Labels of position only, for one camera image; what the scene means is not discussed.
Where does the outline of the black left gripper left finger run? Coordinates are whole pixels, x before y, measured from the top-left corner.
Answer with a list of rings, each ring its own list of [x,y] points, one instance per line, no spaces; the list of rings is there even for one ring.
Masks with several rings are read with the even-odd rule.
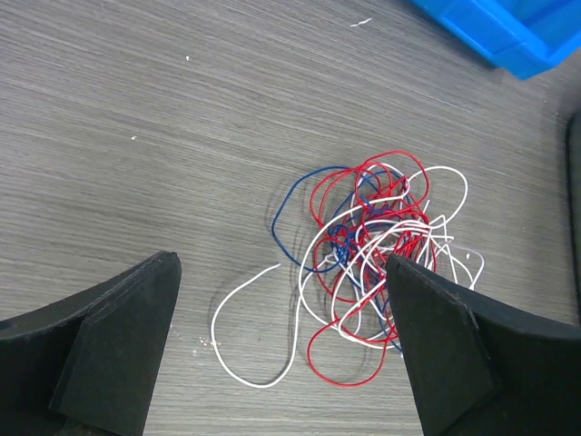
[[[158,252],[1,322],[4,435],[141,435],[182,277]]]

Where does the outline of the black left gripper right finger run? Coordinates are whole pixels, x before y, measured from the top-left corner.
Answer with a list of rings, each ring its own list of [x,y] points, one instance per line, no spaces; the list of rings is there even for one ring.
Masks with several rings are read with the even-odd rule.
[[[426,435],[577,435],[580,329],[396,255],[390,305]]]

